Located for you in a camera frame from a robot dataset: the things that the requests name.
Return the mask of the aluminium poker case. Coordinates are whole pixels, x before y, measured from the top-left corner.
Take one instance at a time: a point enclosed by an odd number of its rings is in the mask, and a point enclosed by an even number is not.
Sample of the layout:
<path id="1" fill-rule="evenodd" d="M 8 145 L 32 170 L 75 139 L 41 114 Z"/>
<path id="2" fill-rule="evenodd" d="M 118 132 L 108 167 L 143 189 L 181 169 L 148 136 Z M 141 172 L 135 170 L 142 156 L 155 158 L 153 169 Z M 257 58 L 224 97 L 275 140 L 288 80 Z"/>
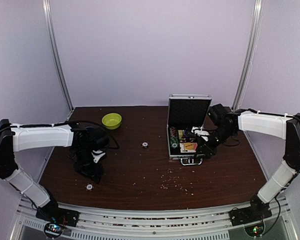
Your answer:
<path id="1" fill-rule="evenodd" d="M 181 153 L 180 143 L 197 143 L 198 136 L 191 133 L 192 127 L 204 128 L 204 122 L 212 97 L 208 94 L 170 94 L 168 98 L 168 117 L 166 124 L 168 156 L 170 160 L 179 161 L 182 166 L 199 166 L 204 159 L 194 159 L 194 153 Z M 189 141 L 180 142 L 178 136 L 178 147 L 171 148 L 169 128 L 186 130 Z"/>

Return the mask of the yellow blue card box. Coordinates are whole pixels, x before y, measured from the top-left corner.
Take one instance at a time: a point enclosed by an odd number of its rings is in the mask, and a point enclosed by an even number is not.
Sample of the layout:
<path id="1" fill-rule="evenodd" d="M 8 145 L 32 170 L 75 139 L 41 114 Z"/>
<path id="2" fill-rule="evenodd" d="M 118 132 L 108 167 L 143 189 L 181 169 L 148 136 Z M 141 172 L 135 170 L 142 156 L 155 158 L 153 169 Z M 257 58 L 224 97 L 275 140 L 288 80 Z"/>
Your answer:
<path id="1" fill-rule="evenodd" d="M 178 130 L 178 139 L 180 142 L 187 142 L 190 140 L 190 137 L 187 134 L 187 131 L 184 129 Z"/>

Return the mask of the green poker chip front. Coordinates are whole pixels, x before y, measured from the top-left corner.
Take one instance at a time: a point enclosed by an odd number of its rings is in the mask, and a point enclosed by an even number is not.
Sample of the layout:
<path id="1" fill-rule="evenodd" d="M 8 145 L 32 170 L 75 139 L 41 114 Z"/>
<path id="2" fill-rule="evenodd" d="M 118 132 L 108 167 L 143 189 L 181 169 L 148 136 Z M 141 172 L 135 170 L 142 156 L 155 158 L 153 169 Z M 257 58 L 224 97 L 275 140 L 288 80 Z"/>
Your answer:
<path id="1" fill-rule="evenodd" d="M 171 148 L 176 149 L 178 146 L 179 146 L 178 141 L 173 140 L 173 141 L 170 142 L 170 147 Z"/>

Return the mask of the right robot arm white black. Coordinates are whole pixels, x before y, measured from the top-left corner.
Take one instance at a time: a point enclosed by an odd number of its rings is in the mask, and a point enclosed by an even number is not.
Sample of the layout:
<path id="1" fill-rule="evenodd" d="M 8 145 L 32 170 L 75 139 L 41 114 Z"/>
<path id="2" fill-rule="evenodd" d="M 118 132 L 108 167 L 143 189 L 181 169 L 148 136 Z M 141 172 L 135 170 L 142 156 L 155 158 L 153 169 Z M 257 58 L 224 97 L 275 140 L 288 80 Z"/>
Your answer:
<path id="1" fill-rule="evenodd" d="M 283 192 L 300 173 L 300 113 L 268 113 L 251 108 L 229 111 L 222 104 L 214 105 L 208 111 L 216 129 L 208 131 L 203 127 L 191 127 L 189 133 L 197 140 L 195 158 L 211 158 L 217 147 L 239 132 L 264 136 L 268 141 L 281 142 L 283 157 L 271 177 L 255 193 L 249 206 L 231 210 L 233 223 L 258 221 L 270 217 L 270 202 Z"/>

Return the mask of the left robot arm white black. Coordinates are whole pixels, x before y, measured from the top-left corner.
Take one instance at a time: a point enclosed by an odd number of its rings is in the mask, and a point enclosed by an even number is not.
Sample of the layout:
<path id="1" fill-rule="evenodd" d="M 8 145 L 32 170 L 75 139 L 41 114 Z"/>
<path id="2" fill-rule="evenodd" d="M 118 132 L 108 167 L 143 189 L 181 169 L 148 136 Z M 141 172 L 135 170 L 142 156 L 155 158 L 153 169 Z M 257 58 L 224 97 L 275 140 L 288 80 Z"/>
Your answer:
<path id="1" fill-rule="evenodd" d="M 15 153 L 23 150 L 64 147 L 72 154 L 74 170 L 94 183 L 100 183 L 113 137 L 99 124 L 85 126 L 79 121 L 52 124 L 16 124 L 0 121 L 0 179 L 37 207 L 43 218 L 59 221 L 64 214 L 52 194 L 27 174 L 15 161 Z"/>

